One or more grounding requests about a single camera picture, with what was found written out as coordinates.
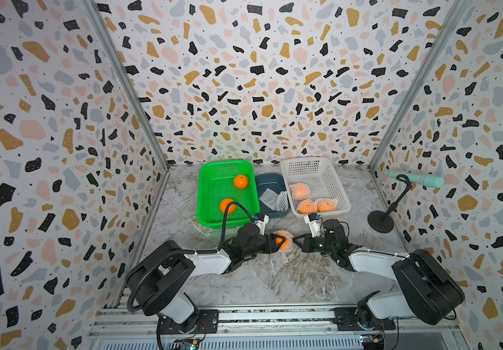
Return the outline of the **white foam net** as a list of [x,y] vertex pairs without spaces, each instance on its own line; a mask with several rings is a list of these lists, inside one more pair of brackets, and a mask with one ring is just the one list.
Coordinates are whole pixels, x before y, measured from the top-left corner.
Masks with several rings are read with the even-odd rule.
[[280,192],[276,198],[276,211],[287,211],[289,209],[288,195],[286,191]]
[[282,234],[289,239],[289,250],[287,252],[291,252],[293,250],[293,246],[294,246],[292,233],[290,233],[289,231],[286,231],[286,230],[278,230],[275,233]]

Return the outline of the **green plastic mesh basket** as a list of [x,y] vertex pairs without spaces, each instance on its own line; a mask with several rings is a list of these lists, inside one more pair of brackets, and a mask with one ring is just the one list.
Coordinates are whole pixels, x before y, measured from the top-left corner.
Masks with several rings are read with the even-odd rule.
[[[243,174],[249,178],[249,186],[237,189],[233,179]],[[237,207],[228,214],[227,228],[243,226],[251,216],[260,212],[253,165],[246,160],[224,160],[208,163],[201,167],[198,175],[197,219],[200,224],[213,230],[222,228],[223,215],[219,205],[225,198],[230,198],[243,207]]]

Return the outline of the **black microphone stand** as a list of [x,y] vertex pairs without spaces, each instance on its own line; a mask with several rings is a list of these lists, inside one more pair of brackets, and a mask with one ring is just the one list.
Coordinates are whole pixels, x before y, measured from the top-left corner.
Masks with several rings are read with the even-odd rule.
[[397,210],[400,201],[407,195],[407,193],[413,188],[413,183],[410,179],[404,175],[400,174],[396,177],[400,182],[406,185],[406,189],[399,195],[399,197],[390,204],[387,211],[372,211],[368,215],[368,224],[379,233],[390,233],[394,229],[394,220],[391,218],[391,213]]

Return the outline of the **dark teal plastic bin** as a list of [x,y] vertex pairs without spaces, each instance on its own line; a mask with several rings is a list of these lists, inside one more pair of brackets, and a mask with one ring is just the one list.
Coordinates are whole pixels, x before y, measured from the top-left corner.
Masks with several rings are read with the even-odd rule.
[[[284,178],[278,173],[260,174],[255,177],[258,198],[266,188],[270,188],[280,194],[282,191],[287,192],[287,187],[284,183]],[[282,218],[289,214],[290,208],[287,211],[271,211],[268,207],[260,202],[260,212],[268,215],[270,218]]]

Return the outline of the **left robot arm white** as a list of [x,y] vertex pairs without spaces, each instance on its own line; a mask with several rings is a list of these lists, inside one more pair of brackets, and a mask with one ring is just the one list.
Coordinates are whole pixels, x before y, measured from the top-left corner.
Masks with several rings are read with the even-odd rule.
[[231,239],[226,239],[222,232],[216,249],[183,249],[173,240],[166,241],[129,271],[126,309],[142,311],[146,316],[162,316],[187,329],[194,327],[200,311],[181,292],[187,280],[202,275],[229,274],[259,255],[292,248],[290,233],[285,230],[266,233],[265,226],[264,220],[247,223]]

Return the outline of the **white plastic mesh basket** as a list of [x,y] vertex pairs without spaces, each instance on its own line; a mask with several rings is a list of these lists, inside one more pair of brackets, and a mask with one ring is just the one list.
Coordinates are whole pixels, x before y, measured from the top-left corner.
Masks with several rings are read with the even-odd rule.
[[[329,211],[329,215],[344,214],[351,210],[351,201],[349,201],[342,182],[332,163],[325,157],[300,157],[283,160],[281,167],[291,210],[295,216],[303,217],[303,214],[298,211],[298,206],[301,201],[306,199],[312,201],[317,199],[336,200],[336,208]],[[310,190],[309,195],[304,199],[296,199],[292,196],[291,187],[297,184],[306,185]]]

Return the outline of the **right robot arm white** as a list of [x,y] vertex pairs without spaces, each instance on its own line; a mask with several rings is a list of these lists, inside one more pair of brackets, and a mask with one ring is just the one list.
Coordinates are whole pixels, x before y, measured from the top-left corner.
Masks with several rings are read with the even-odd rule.
[[328,256],[340,268],[369,273],[395,282],[398,290],[375,291],[357,302],[352,320],[372,330],[385,319],[416,318],[428,325],[457,318],[456,307],[464,303],[461,287],[425,249],[413,252],[382,252],[349,241],[349,225],[318,214],[305,217],[310,232],[293,243],[305,253]]

